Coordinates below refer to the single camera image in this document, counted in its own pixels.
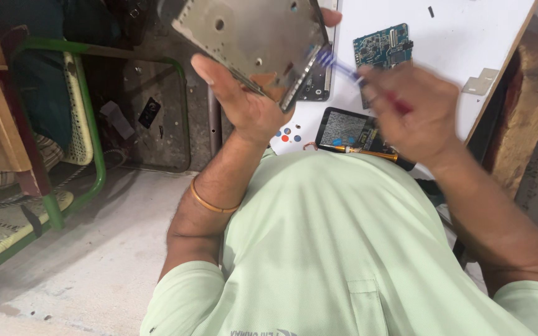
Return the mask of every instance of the white work surface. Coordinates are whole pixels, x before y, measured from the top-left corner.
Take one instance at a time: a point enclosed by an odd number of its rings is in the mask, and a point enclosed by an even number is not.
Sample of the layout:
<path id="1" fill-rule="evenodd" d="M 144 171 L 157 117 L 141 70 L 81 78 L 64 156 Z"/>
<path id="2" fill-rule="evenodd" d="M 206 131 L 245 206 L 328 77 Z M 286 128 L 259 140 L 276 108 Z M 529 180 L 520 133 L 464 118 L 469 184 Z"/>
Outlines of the white work surface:
<path id="1" fill-rule="evenodd" d="M 335 31 L 335 52 L 342 63 L 354 68 L 354 39 L 406 23 L 409 38 L 414 41 L 414 63 L 462 88 L 469 77 L 479 77 L 483 68 L 502 70 L 535 1 L 339 0 L 338 9 L 344 17 Z M 456 126 L 460 139 L 468 137 L 490 92 L 485 96 L 460 94 Z M 372 115 L 362 109 L 359 88 L 334 69 L 329 99 L 298 102 L 292 120 L 280 129 L 282 133 L 285 128 L 291 129 L 289 140 L 273 137 L 273 150 L 277 154 L 300 151 L 314 141 L 327 107 Z M 296 135 L 302 140 L 294 141 Z"/>

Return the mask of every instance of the black sticker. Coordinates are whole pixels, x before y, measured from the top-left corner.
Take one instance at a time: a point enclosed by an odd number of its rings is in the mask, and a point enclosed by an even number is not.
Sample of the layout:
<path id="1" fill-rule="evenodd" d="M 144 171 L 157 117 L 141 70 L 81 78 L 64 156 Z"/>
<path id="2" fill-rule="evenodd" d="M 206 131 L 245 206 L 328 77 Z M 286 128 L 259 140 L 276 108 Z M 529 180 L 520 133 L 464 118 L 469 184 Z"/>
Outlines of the black sticker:
<path id="1" fill-rule="evenodd" d="M 138 118 L 138 122 L 146 128 L 151 128 L 151 124 L 153 124 L 153 120 L 157 116 L 160 109 L 161 105 L 158 102 L 155 102 L 153 97 L 150 97 L 149 101 L 146 102 L 145 109 L 142 110 L 140 118 Z"/>

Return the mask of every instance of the copper bangle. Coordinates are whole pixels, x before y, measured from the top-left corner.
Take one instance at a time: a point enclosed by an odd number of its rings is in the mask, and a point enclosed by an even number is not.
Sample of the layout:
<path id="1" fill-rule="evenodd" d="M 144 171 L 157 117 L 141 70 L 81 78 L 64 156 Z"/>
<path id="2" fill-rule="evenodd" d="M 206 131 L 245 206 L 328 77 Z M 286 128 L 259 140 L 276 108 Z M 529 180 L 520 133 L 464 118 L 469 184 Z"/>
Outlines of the copper bangle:
<path id="1" fill-rule="evenodd" d="M 213 206 L 207 202 L 205 202 L 205 200 L 203 200 L 202 198 L 200 198 L 200 196 L 196 193 L 196 190 L 194 189 L 194 180 L 196 180 L 196 177 L 194 177 L 192 179 L 192 181 L 190 181 L 190 191 L 192 191 L 192 195 L 194 196 L 194 198 L 196 198 L 196 200 L 202 204 L 205 208 L 211 210 L 211 211 L 215 211 L 215 212 L 220 212 L 220 213 L 230 213 L 230 212 L 234 212 L 236 210 L 238 210 L 238 208 L 240 207 L 240 205 L 236 205 L 235 207 L 231 208 L 231 209 L 220 209 L 220 208 L 217 208 L 216 206 Z"/>

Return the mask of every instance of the circuit board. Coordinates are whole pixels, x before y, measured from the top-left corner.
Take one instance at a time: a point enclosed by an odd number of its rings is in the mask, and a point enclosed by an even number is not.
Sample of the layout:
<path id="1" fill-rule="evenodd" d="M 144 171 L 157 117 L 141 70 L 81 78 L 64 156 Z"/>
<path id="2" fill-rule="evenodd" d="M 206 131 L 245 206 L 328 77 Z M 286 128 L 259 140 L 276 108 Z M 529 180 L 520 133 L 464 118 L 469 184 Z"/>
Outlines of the circuit board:
<path id="1" fill-rule="evenodd" d="M 356 68 L 372 65 L 377 69 L 389 70 L 412 58 L 414 42 L 408 38 L 408 26 L 398 26 L 366 35 L 354 40 Z M 362 99 L 364 110 L 370 107 L 369 102 Z"/>

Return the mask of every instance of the light green shirt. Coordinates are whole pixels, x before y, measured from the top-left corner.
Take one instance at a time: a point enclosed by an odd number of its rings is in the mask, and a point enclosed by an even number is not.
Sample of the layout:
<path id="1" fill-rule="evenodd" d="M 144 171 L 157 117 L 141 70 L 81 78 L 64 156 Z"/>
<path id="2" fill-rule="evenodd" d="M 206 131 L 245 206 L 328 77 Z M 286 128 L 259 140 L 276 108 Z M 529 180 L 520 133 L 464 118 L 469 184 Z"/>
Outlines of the light green shirt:
<path id="1" fill-rule="evenodd" d="M 538 335 L 538 282 L 483 294 L 392 163 L 268 150 L 225 232 L 222 270 L 169 271 L 140 334 Z"/>

